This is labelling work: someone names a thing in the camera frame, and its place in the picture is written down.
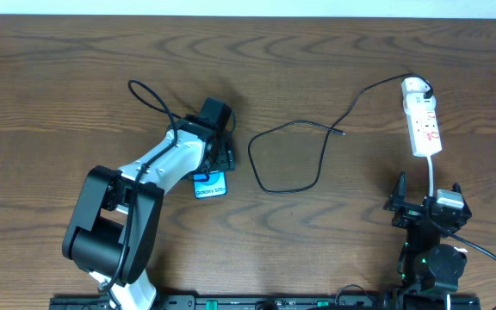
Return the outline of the blue Galaxy smartphone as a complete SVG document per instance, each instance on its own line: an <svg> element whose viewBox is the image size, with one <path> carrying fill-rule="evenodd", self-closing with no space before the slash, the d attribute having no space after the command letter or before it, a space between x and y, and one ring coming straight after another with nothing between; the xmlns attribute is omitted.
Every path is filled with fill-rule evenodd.
<svg viewBox="0 0 496 310"><path fill-rule="evenodd" d="M224 171L193 175L193 185L197 199L213 198L227 193Z"/></svg>

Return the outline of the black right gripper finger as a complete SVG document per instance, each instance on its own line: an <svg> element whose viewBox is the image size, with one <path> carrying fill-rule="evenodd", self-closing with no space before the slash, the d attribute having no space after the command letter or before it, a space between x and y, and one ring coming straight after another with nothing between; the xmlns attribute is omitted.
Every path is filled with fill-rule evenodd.
<svg viewBox="0 0 496 310"><path fill-rule="evenodd" d="M466 202L466 200L462 194L462 188L461 188L460 184L454 183L452 185L451 191L456 194L456 200L461 205L460 209L462 210L462 212L466 215L471 215L471 210L470 210L469 205L467 204L467 202Z"/></svg>
<svg viewBox="0 0 496 310"><path fill-rule="evenodd" d="M406 173L402 171L394 186L394 190L387 199L387 209L400 209L405 205Z"/></svg>

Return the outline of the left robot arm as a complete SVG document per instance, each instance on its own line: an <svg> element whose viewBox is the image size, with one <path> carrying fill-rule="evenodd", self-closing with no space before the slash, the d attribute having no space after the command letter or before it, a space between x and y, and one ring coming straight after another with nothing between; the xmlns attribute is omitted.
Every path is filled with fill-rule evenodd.
<svg viewBox="0 0 496 310"><path fill-rule="evenodd" d="M190 178L195 196L224 195L234 167L226 124L232 110L208 98L198 115L170 124L164 139L141 158L113 170L90 170L66 230L62 253L99 284L101 296L72 302L83 309L151 309L158 291L146 266L152 254L164 196Z"/></svg>

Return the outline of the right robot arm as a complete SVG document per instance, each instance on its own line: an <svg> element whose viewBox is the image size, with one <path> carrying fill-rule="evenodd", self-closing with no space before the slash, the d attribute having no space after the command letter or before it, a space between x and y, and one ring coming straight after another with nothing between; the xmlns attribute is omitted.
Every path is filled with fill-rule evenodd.
<svg viewBox="0 0 496 310"><path fill-rule="evenodd" d="M383 294L386 309L478 309L475 297L456 296L467 257L442 242L471 218L459 184L440 189L420 204L406 201L406 173L401 172L384 208L394 212L392 225L406 230L397 264L402 284Z"/></svg>

